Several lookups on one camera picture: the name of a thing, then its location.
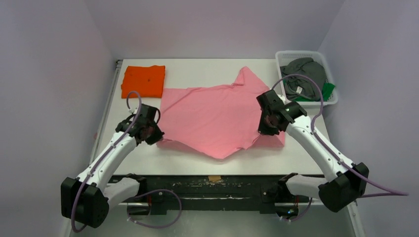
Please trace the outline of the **pink t shirt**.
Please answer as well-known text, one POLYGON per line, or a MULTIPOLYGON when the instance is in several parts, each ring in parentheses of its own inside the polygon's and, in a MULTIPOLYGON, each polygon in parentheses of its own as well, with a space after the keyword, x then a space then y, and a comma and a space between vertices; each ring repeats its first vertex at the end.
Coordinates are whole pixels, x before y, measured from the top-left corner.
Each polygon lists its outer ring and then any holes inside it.
POLYGON ((261 135, 257 96, 268 86, 248 67, 232 84, 213 87, 164 89, 159 127, 164 132, 159 148, 197 151, 224 159, 257 145, 281 148, 285 134, 261 135))

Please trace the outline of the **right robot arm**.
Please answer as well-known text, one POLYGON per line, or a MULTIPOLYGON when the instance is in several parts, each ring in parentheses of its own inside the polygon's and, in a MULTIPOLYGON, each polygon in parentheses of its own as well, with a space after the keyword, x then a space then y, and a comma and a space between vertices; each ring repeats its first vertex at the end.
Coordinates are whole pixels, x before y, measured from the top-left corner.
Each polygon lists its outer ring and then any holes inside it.
POLYGON ((300 104, 286 104, 274 90, 256 99, 261 109, 259 133, 270 136, 287 133, 305 149, 323 173, 322 178, 297 173, 283 177, 277 188, 280 199, 289 201, 295 196, 316 198, 328 210, 339 212, 364 194, 368 167, 362 162, 355 164, 325 141, 300 104))

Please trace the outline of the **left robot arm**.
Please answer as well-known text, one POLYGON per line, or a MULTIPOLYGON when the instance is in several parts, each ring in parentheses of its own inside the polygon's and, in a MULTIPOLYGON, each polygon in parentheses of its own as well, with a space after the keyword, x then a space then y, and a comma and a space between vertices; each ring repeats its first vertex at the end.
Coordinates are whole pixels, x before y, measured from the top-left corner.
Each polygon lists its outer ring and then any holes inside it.
POLYGON ((145 178, 128 174, 108 185, 122 161, 142 142, 161 141, 164 133, 158 127, 161 112, 142 104, 139 112, 129 115, 116 127, 110 142, 100 155, 76 178, 67 177, 61 184, 61 214, 92 228, 99 227, 110 209, 132 198, 141 202, 147 197, 145 178))

